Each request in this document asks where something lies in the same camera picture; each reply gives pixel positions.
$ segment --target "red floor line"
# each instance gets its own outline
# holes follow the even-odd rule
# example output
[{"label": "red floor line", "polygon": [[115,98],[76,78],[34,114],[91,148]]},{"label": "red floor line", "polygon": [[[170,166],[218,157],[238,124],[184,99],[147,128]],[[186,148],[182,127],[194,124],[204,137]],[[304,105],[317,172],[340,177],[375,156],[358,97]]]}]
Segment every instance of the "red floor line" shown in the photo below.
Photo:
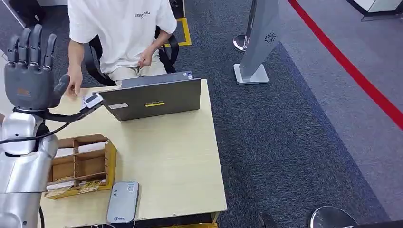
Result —
[{"label": "red floor line", "polygon": [[372,98],[375,103],[403,130],[403,114],[392,104],[365,76],[348,60],[348,58],[334,45],[319,26],[305,12],[297,0],[288,0],[291,6],[312,30],[315,36],[357,82],[357,84]]}]

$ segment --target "laptop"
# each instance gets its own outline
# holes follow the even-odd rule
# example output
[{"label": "laptop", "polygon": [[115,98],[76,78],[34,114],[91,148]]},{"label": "laptop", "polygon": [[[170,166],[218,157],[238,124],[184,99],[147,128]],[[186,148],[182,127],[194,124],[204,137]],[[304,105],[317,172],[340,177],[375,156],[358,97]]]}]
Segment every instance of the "laptop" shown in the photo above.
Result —
[{"label": "laptop", "polygon": [[191,71],[122,80],[119,89],[99,92],[119,121],[200,109],[201,79]]}]

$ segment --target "chair armrest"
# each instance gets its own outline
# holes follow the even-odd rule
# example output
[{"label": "chair armrest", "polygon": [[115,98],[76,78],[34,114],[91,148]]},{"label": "chair armrest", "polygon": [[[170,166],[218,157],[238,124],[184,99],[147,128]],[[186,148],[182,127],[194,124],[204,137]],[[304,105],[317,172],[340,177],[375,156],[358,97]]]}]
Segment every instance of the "chair armrest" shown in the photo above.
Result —
[{"label": "chair armrest", "polygon": [[169,38],[168,42],[171,45],[171,58],[169,59],[169,61],[171,62],[171,64],[174,64],[179,54],[179,43],[173,34]]},{"label": "chair armrest", "polygon": [[115,86],[116,83],[110,78],[106,78],[104,74],[99,73],[98,68],[95,65],[94,55],[92,54],[91,46],[89,44],[84,45],[84,62],[88,73],[99,83],[106,86]]}]

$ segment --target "khaki pants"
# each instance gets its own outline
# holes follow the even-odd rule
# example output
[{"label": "khaki pants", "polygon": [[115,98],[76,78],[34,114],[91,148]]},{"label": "khaki pants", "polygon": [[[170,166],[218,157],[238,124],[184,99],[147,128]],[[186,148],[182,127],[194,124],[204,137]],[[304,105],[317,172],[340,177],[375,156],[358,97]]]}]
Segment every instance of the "khaki pants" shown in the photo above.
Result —
[{"label": "khaki pants", "polygon": [[160,61],[160,56],[155,55],[151,60],[151,66],[144,67],[119,67],[108,76],[116,82],[117,85],[122,84],[122,80],[130,78],[138,78],[143,76],[154,76],[166,74],[165,66]]}]

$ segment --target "wooden crate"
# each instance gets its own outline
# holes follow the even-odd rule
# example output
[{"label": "wooden crate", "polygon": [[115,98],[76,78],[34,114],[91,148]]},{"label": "wooden crate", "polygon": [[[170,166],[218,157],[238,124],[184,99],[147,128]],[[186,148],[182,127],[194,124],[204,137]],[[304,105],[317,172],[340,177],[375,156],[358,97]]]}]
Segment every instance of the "wooden crate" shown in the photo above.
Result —
[{"label": "wooden crate", "polygon": [[[107,142],[101,150],[78,152],[78,147],[93,143]],[[82,194],[84,181],[105,180],[95,191],[110,190],[115,182],[116,148],[101,134],[61,139],[59,148],[73,148],[72,155],[57,157],[52,161],[48,175],[48,185],[74,181],[74,186],[66,192],[49,197],[58,199]]]}]

